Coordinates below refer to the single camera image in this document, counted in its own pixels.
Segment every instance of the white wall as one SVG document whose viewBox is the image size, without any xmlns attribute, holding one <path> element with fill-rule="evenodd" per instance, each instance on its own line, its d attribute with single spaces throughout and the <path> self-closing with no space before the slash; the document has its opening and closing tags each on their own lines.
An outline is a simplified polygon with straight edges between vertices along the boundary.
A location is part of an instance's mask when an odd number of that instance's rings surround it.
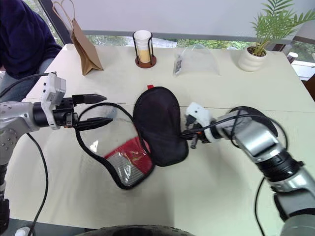
<svg viewBox="0 0 315 236">
<path fill-rule="evenodd" d="M 306 22 L 298 31 L 296 36 L 315 40 L 315 20 Z"/>
<path fill-rule="evenodd" d="M 250 21 L 267 0 L 73 0 L 82 30 L 254 36 Z M 65 9 L 71 4 L 64 0 Z M 306 12 L 315 0 L 295 0 Z"/>
</svg>

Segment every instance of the plastic bag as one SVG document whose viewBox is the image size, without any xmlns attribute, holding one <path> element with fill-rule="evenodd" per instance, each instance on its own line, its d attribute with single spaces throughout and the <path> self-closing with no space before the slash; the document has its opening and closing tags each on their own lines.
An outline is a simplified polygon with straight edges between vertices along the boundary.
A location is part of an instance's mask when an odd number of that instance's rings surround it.
<svg viewBox="0 0 315 236">
<path fill-rule="evenodd" d="M 190 45 L 176 55 L 173 75 L 191 72 L 210 72 L 220 75 L 216 59 L 211 51 L 201 44 Z"/>
</svg>

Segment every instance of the window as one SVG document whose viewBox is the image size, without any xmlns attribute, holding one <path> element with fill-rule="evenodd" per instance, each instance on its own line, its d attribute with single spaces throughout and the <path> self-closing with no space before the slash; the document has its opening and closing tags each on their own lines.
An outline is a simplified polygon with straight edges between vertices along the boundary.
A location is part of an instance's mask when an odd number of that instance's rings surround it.
<svg viewBox="0 0 315 236">
<path fill-rule="evenodd" d="M 51 34 L 53 35 L 53 37 L 55 38 L 55 41 L 63 46 L 63 42 L 61 41 L 61 39 L 59 38 L 56 30 L 54 29 L 53 25 L 51 24 L 50 20 L 48 19 L 45 11 L 43 10 L 43 8 L 41 7 L 41 5 L 39 4 L 39 2 L 37 0 L 23 0 L 34 12 L 36 12 L 38 15 L 40 15 L 41 18 L 43 18 L 43 20 L 46 22 L 46 24 L 48 25 Z"/>
<path fill-rule="evenodd" d="M 296 60 L 315 63 L 315 44 L 293 41 L 290 51 L 299 55 Z"/>
<path fill-rule="evenodd" d="M 315 74 L 315 44 L 293 41 L 290 51 L 298 54 L 292 63 L 296 74 L 301 80 L 307 81 Z"/>
<path fill-rule="evenodd" d="M 107 35 L 87 35 L 87 38 L 95 45 L 100 46 L 131 46 L 133 39 L 131 36 L 107 36 Z M 175 39 L 175 38 L 153 38 L 153 47 L 156 48 L 183 48 L 193 44 L 202 44 L 210 49 L 226 49 L 233 47 L 243 49 L 253 44 L 252 42 L 241 41 L 218 41 L 218 40 L 197 40 L 197 39 Z"/>
</svg>

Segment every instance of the mesh pouch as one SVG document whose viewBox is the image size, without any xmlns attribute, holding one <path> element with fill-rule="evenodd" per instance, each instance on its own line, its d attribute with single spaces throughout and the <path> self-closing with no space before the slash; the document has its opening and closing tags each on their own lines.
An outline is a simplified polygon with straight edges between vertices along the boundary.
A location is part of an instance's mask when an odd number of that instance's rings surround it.
<svg viewBox="0 0 315 236">
<path fill-rule="evenodd" d="M 90 157 L 106 167 L 120 188 L 133 188 L 151 173 L 154 165 L 147 145 L 133 125 L 132 116 L 117 104 L 98 103 L 87 108 L 79 120 L 95 117 L 113 120 L 96 129 L 76 130 L 78 143 Z"/>
</svg>

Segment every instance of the red fabric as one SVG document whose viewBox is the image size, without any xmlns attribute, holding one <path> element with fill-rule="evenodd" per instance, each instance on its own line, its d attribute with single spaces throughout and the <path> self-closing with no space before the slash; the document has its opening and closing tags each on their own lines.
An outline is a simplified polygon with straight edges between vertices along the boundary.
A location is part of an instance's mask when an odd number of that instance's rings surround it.
<svg viewBox="0 0 315 236">
<path fill-rule="evenodd" d="M 146 174 L 148 171 L 150 171 L 152 167 L 152 161 L 148 154 L 146 154 L 143 148 L 141 147 L 138 136 L 128 140 L 123 145 L 121 145 L 120 147 L 113 150 L 111 153 L 104 156 L 104 158 L 108 159 L 117 152 L 119 152 L 124 158 L 129 160 L 143 174 Z"/>
</svg>

